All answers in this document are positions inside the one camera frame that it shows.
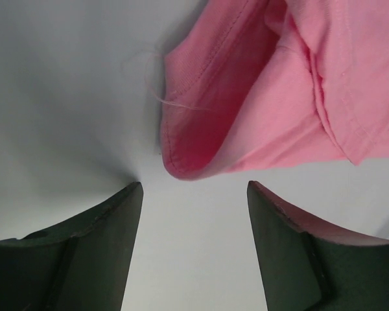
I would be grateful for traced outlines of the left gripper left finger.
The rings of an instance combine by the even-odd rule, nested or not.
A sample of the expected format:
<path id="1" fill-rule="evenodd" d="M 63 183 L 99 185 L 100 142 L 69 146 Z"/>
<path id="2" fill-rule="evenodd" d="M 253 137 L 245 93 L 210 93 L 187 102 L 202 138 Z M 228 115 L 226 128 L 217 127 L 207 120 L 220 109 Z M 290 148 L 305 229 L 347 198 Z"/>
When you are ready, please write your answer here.
<path id="1" fill-rule="evenodd" d="M 143 187 L 22 239 L 0 240 L 0 310 L 120 310 Z"/>

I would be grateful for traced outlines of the pink t shirt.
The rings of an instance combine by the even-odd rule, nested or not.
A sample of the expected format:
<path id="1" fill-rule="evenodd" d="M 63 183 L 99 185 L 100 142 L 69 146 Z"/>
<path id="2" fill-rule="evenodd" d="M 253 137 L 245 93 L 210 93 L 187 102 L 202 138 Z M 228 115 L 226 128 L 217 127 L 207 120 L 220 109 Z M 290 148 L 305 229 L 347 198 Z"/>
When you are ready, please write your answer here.
<path id="1" fill-rule="evenodd" d="M 165 82 L 175 178 L 389 158 L 389 1 L 209 1 Z"/>

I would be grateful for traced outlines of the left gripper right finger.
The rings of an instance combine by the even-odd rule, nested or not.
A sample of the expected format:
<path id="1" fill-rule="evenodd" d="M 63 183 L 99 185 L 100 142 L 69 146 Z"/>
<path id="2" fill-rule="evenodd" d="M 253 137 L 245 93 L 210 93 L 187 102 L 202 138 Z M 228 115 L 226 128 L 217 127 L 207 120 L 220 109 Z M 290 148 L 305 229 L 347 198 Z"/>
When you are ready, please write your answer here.
<path id="1" fill-rule="evenodd" d="M 269 310 L 389 310 L 389 240 L 332 224 L 256 181 L 247 197 Z"/>

